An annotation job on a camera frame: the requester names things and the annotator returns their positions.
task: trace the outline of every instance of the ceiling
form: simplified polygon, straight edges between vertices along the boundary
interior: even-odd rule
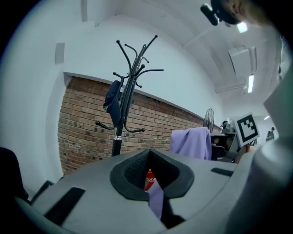
[[[230,117],[230,119],[238,119],[240,117],[241,116],[232,116],[232,117]],[[267,117],[267,116],[265,116],[265,115],[254,116],[254,120],[257,122],[263,122],[263,123],[273,123],[271,118],[264,120],[265,117]]]
[[[214,27],[201,13],[209,0],[122,0],[116,14],[145,22],[169,35],[203,67],[216,92],[228,100],[235,96],[263,102],[277,85],[277,66],[281,43],[271,27],[249,26],[240,34],[236,26],[220,23]],[[238,47],[256,47],[257,69],[253,92],[244,94],[248,77],[236,77],[228,51]]]

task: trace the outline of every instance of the fluorescent light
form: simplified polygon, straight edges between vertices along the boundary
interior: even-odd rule
[[[252,87],[253,87],[253,80],[254,80],[255,76],[254,75],[251,75],[249,78],[248,78],[248,93],[251,93],[252,92]]]
[[[237,28],[240,33],[246,32],[247,31],[247,25],[244,22],[241,22],[237,25]]]

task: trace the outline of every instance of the black coat rack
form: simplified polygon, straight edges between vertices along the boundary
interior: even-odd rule
[[[135,58],[132,66],[130,64],[130,60],[129,60],[125,50],[123,49],[123,47],[120,44],[120,41],[119,40],[116,41],[116,43],[119,45],[120,49],[122,50],[124,56],[126,57],[126,60],[127,60],[128,66],[129,66],[128,76],[121,76],[121,75],[117,74],[116,72],[113,72],[113,75],[116,75],[116,76],[121,78],[121,86],[122,86],[122,84],[124,82],[124,79],[128,78],[127,84],[126,84],[125,89],[124,89],[123,97],[122,97],[122,100],[121,100],[121,104],[120,104],[121,119],[120,119],[120,121],[118,122],[118,124],[116,126],[113,126],[111,128],[109,128],[106,125],[102,124],[100,121],[96,121],[96,125],[101,126],[101,127],[105,128],[105,129],[112,130],[112,129],[117,128],[116,136],[115,136],[115,138],[113,140],[112,156],[116,156],[116,155],[120,154],[121,145],[122,145],[122,137],[121,137],[121,135],[122,135],[123,125],[124,125],[125,129],[130,133],[138,133],[138,132],[144,132],[145,131],[144,128],[135,129],[135,130],[129,130],[126,125],[127,125],[128,111],[129,111],[129,108],[130,108],[131,99],[132,99],[132,95],[133,95],[133,92],[134,92],[135,85],[137,85],[140,88],[142,87],[141,85],[138,85],[137,79],[142,74],[144,74],[146,72],[164,71],[163,69],[151,69],[151,70],[142,71],[146,66],[144,64],[142,64],[140,66],[141,61],[143,59],[146,60],[147,63],[149,63],[149,61],[145,57],[143,57],[143,55],[144,55],[145,51],[148,49],[148,47],[152,44],[152,42],[156,38],[157,38],[157,35],[151,40],[151,42],[148,45],[144,44],[139,54],[137,54],[137,51],[133,47],[125,44],[126,47],[132,49],[136,54],[136,58]]]

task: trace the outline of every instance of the gray plastic surface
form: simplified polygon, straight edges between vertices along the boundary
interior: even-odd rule
[[[167,230],[153,214],[148,202],[127,200],[110,183],[109,175],[112,168],[141,151],[118,155],[80,168],[46,190],[33,207],[44,215],[71,187],[79,187],[86,191],[62,224],[62,227],[79,234],[142,234],[166,231],[187,233],[190,230],[193,233],[195,229],[200,233],[200,230],[204,230],[199,228],[202,225],[202,228],[211,231],[210,233],[220,233],[218,228],[224,228],[226,219],[244,187],[252,155],[244,155],[237,165],[191,159],[160,151],[188,165],[195,174],[195,181],[186,195],[170,200],[173,213],[187,221]],[[211,172],[215,167],[231,170],[234,173],[229,177]],[[212,227],[211,219],[214,218],[217,221]]]
[[[69,230],[63,229],[60,226],[54,224],[43,215],[41,215],[36,209],[32,208],[27,202],[24,200],[15,197],[14,198],[17,205],[22,209],[22,212],[25,216],[27,216],[30,221],[43,233],[48,234],[75,234]]]
[[[253,154],[243,155],[232,177],[230,177],[222,190],[215,194],[215,197],[200,212],[195,213],[190,219],[167,230],[165,233],[225,233],[229,215],[246,183],[252,159]]]
[[[289,187],[293,177],[292,142],[293,137],[280,137],[256,151],[247,183],[230,214],[227,234],[248,233]],[[290,201],[286,205],[290,210]]]
[[[143,234],[166,230],[149,208],[148,202],[127,200],[110,183],[109,174],[112,168],[137,152],[80,168],[46,190],[33,207],[44,215],[70,188],[78,187],[86,191],[62,224],[63,228],[79,234]]]
[[[161,151],[168,157],[188,165],[194,172],[195,179],[184,197],[170,200],[173,213],[180,215],[184,219],[199,212],[214,196],[225,186],[230,179],[229,176],[220,175],[211,172],[211,169],[217,167],[225,170],[234,171],[236,164],[224,163],[219,161],[207,161],[192,159],[178,154]]]

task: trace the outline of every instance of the white panel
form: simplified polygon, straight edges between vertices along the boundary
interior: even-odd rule
[[[192,32],[175,17],[143,1],[127,1],[120,13],[156,27],[180,44],[193,37]]]
[[[87,0],[81,0],[81,21],[87,22]]]
[[[56,43],[55,64],[64,63],[64,49],[65,49],[65,43]]]
[[[95,24],[114,16],[121,0],[87,0],[87,20]]]
[[[237,78],[248,77],[251,74],[250,55],[246,48],[234,48],[229,50]]]
[[[253,46],[249,49],[250,54],[250,64],[251,64],[251,72],[256,72],[257,69],[257,59],[256,59],[256,47]]]

